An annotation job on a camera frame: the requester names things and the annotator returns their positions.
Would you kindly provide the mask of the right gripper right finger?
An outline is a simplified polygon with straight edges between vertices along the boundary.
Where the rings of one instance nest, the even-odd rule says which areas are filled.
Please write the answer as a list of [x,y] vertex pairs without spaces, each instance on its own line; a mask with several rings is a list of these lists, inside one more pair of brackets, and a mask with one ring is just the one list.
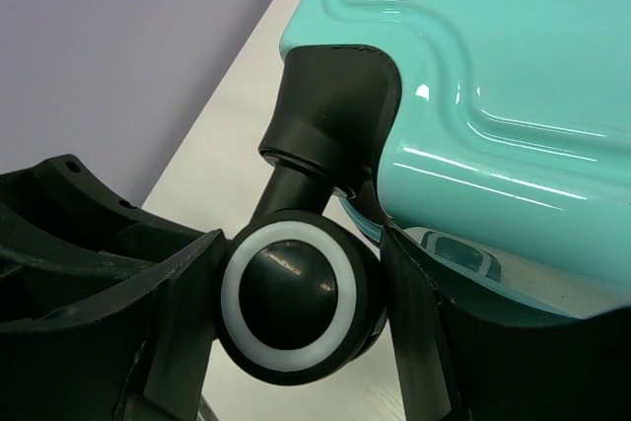
[[409,420],[626,420],[630,312],[559,316],[440,263],[398,228],[381,237]]

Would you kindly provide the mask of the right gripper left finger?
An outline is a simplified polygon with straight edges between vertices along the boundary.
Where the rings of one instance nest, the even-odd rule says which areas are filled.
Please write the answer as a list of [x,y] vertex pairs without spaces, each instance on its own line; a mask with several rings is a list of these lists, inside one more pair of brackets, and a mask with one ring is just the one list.
[[226,246],[135,207],[75,156],[1,177],[1,416],[211,420]]

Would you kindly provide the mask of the pink and teal suitcase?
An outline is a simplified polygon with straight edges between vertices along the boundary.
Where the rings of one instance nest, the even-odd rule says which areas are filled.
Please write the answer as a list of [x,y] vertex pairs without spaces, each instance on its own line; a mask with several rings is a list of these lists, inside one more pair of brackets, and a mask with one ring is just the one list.
[[218,268],[217,333],[278,386],[389,328],[381,237],[516,302],[630,312],[630,0],[301,0]]

